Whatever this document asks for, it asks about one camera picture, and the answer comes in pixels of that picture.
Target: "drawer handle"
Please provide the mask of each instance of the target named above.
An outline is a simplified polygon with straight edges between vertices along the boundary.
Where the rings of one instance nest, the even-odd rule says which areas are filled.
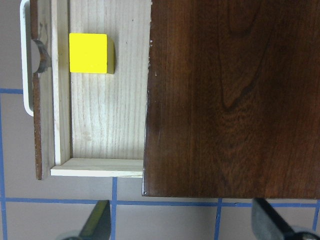
[[[26,112],[34,116],[33,84],[31,66],[31,20],[30,0],[22,0],[20,4],[20,33],[22,60],[23,104]]]

